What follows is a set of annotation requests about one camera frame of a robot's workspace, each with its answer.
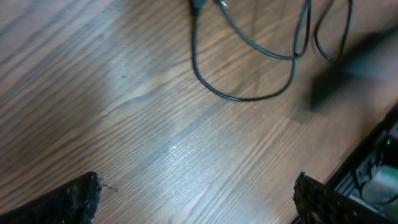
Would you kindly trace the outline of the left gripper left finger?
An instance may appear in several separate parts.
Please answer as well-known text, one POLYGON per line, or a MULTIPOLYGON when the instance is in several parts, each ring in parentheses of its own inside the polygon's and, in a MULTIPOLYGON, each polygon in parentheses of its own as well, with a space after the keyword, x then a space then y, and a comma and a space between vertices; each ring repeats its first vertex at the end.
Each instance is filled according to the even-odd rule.
POLYGON ((96 172, 87 172, 1 215, 1 223, 93 223, 101 194, 96 172))

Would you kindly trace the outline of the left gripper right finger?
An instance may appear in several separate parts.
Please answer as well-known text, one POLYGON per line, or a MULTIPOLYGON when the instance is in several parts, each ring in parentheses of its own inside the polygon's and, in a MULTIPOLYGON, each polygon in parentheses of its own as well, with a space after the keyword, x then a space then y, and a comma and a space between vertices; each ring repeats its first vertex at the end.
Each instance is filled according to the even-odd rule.
POLYGON ((391 224, 365 206, 345 197, 301 172, 294 185, 293 201, 306 224, 391 224))

